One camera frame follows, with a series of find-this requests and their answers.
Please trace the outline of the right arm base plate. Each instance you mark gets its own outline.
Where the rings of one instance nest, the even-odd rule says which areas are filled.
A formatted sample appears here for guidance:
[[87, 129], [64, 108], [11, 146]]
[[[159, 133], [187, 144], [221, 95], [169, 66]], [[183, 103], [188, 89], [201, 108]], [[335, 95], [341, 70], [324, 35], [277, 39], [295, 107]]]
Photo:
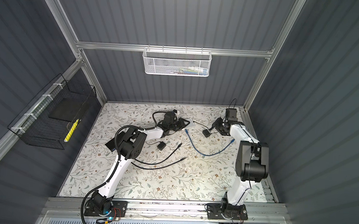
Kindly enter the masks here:
[[205, 205], [207, 218], [209, 220], [234, 220], [247, 221], [248, 214], [245, 205], [223, 205], [218, 203], [207, 203]]

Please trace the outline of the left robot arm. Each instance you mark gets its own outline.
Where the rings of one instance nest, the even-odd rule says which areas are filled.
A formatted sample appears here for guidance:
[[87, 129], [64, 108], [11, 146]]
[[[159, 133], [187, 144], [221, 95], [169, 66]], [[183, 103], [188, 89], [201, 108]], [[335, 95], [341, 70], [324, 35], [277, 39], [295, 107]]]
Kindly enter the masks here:
[[87, 205], [109, 222], [121, 217], [121, 211], [113, 204], [115, 191], [129, 165], [140, 155], [145, 142], [164, 138], [170, 135], [171, 131], [177, 132], [194, 126], [193, 120], [178, 118], [176, 112], [176, 110], [163, 111], [164, 119], [159, 122], [156, 121], [156, 112], [154, 112], [152, 114], [153, 127], [125, 125], [117, 130], [114, 138], [108, 143], [108, 147], [117, 152], [115, 162], [105, 181], [84, 196], [80, 210], [82, 224], [87, 224], [84, 217]]

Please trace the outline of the small black power adapter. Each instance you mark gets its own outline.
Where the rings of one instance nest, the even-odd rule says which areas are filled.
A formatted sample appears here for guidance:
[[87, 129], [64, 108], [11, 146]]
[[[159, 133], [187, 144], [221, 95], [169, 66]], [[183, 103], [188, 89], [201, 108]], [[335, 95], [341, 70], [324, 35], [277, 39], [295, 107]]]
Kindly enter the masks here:
[[166, 143], [165, 142], [160, 142], [158, 145], [157, 145], [157, 148], [159, 149], [159, 150], [163, 150], [164, 148], [166, 147]]

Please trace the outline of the white box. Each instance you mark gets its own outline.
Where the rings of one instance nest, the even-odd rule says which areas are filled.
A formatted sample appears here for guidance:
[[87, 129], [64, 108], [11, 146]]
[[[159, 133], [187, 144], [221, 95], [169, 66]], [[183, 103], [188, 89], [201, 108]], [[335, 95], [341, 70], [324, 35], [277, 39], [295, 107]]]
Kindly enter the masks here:
[[189, 129], [195, 126], [194, 122], [192, 119], [183, 119], [183, 129]]

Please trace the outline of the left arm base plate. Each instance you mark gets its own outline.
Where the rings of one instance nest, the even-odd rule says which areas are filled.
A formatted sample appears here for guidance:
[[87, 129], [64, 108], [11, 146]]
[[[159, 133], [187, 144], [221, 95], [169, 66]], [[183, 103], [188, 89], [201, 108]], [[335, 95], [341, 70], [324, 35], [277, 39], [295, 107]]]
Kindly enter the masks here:
[[92, 199], [89, 199], [85, 203], [85, 216], [90, 217], [116, 217], [122, 218], [125, 217], [126, 211], [128, 207], [128, 202], [126, 201], [107, 201], [102, 205], [98, 205]]

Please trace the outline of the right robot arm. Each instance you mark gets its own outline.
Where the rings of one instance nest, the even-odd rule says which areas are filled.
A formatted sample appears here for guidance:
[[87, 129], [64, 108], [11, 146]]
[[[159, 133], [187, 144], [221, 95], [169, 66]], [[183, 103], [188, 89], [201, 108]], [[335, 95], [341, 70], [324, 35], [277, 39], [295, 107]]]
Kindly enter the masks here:
[[221, 135], [231, 136], [238, 145], [235, 162], [236, 179], [219, 205], [207, 204], [209, 219], [247, 220], [244, 202], [253, 186], [269, 174], [269, 146], [261, 143], [239, 122], [237, 110], [227, 108], [224, 118], [212, 125]]

